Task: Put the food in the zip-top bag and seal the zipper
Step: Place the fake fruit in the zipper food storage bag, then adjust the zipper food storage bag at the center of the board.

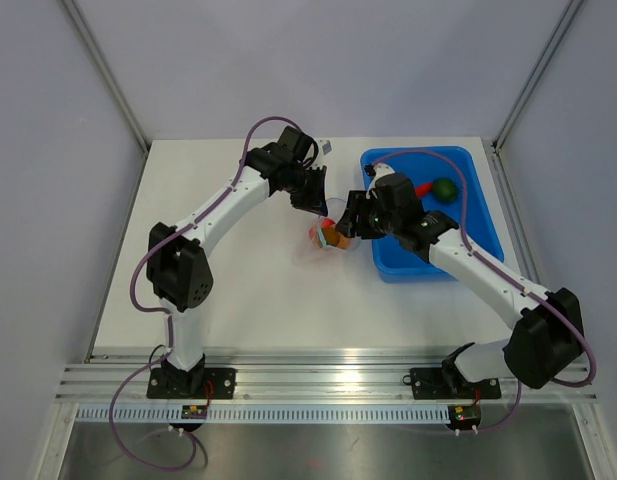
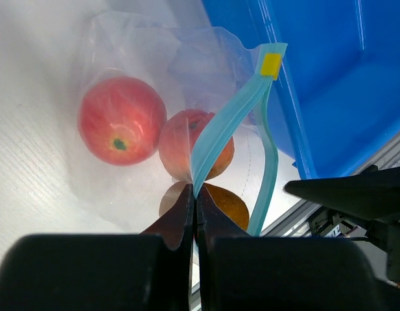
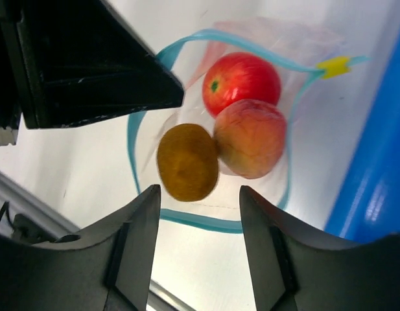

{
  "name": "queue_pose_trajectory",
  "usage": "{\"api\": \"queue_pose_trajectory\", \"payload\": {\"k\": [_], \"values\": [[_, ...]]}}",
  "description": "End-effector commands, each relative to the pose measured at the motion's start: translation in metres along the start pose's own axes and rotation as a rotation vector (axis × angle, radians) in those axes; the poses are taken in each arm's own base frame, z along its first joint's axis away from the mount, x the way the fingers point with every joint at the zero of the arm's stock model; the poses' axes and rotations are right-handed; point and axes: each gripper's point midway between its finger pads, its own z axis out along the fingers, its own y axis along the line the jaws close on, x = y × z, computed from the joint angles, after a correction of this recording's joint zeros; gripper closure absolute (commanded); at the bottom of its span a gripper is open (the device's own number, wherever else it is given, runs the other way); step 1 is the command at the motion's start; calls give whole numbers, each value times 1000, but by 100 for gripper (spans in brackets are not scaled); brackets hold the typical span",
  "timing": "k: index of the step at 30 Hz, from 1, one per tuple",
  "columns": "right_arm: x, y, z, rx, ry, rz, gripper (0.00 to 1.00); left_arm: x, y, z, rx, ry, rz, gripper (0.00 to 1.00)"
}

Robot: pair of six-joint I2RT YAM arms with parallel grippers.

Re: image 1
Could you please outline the brown orange fruit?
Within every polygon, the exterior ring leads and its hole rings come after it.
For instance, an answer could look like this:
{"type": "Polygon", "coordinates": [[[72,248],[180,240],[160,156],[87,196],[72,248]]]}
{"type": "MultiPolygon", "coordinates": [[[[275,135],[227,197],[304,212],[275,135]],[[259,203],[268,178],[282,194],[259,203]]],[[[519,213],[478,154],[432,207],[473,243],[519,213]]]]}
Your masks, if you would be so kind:
{"type": "Polygon", "coordinates": [[[342,235],[334,226],[321,229],[323,245],[328,248],[348,250],[351,247],[351,239],[342,235]]]}

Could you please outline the red apple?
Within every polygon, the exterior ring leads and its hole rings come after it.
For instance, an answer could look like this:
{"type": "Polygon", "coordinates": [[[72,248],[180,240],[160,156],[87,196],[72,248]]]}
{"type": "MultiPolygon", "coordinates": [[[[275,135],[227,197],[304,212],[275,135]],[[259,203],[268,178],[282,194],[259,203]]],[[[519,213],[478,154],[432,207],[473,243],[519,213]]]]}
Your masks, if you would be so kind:
{"type": "Polygon", "coordinates": [[[308,235],[312,243],[318,248],[328,248],[323,245],[323,237],[321,229],[329,226],[335,227],[335,222],[329,217],[318,219],[317,222],[309,229],[308,235]]]}

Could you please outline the clear zip top bag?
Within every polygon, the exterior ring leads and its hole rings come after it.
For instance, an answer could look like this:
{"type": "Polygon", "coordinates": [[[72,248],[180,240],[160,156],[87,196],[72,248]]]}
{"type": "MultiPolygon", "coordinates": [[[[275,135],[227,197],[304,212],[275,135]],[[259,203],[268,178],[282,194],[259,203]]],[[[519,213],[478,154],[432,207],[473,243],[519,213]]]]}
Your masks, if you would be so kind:
{"type": "Polygon", "coordinates": [[[344,214],[346,201],[339,197],[329,197],[326,206],[326,216],[312,214],[302,227],[299,241],[291,254],[294,264],[323,263],[337,256],[351,254],[359,247],[358,238],[348,238],[336,230],[337,222],[344,214]]]}

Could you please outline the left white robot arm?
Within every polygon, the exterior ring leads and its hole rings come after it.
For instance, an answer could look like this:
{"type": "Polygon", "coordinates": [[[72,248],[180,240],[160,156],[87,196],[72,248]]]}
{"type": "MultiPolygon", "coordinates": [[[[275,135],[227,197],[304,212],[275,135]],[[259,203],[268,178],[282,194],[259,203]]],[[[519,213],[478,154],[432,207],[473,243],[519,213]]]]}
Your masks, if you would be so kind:
{"type": "Polygon", "coordinates": [[[235,176],[186,219],[153,226],[146,276],[166,315],[167,346],[150,368],[149,398],[211,395],[220,375],[206,369],[200,342],[201,306],[214,284],[209,257],[243,216],[278,191],[288,193],[293,208],[326,215],[326,170],[313,164],[318,154],[312,137],[287,126],[277,141],[246,148],[235,176]]]}

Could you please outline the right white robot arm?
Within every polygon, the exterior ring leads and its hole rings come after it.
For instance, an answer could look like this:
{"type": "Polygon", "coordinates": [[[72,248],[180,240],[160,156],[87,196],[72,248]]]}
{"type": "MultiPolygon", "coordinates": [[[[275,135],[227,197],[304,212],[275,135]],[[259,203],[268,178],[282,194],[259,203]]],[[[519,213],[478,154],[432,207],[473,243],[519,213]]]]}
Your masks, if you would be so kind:
{"type": "Polygon", "coordinates": [[[484,301],[509,327],[508,339],[469,343],[442,362],[444,389],[464,396],[478,382],[514,377],[540,389],[584,351],[581,310],[566,288],[551,292],[523,279],[483,250],[450,216],[425,210],[402,173],[378,176],[368,190],[349,192],[336,225],[347,238],[391,236],[400,247],[443,270],[484,301]]]}

